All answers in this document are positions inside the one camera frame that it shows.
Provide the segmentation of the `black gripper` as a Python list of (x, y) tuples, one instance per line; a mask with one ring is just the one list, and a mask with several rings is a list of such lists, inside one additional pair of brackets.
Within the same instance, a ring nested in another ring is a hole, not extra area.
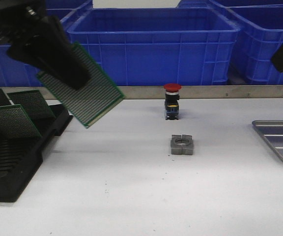
[(0, 44), (7, 55), (37, 67), (79, 90), (91, 79), (56, 16), (46, 16), (44, 0), (0, 0)]

